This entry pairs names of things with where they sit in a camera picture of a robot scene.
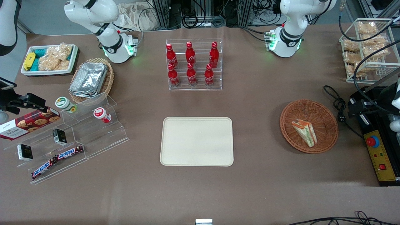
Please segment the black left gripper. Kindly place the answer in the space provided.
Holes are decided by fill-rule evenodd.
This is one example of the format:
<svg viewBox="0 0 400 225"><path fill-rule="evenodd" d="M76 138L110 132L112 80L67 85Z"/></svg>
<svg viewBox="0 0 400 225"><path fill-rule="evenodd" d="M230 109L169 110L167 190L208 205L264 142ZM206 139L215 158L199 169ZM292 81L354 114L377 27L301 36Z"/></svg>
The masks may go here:
<svg viewBox="0 0 400 225"><path fill-rule="evenodd" d="M392 101L394 99L394 91L389 90L371 90L365 94L367 97L372 99L374 104L372 104L368 99L361 95L358 91L350 96L350 101L348 102L349 116L359 116L359 115L374 115L379 117L384 117L388 115L389 111L392 113L394 107L392 106Z"/></svg>

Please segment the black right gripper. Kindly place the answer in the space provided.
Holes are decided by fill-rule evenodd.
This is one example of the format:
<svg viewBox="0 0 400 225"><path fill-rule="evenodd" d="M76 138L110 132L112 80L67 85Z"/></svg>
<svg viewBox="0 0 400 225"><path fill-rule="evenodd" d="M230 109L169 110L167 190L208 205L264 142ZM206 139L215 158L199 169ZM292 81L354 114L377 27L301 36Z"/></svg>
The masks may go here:
<svg viewBox="0 0 400 225"><path fill-rule="evenodd" d="M15 91L0 91L0 107L2 111L19 114L21 108L47 111L46 100L32 93L19 95Z"/></svg>

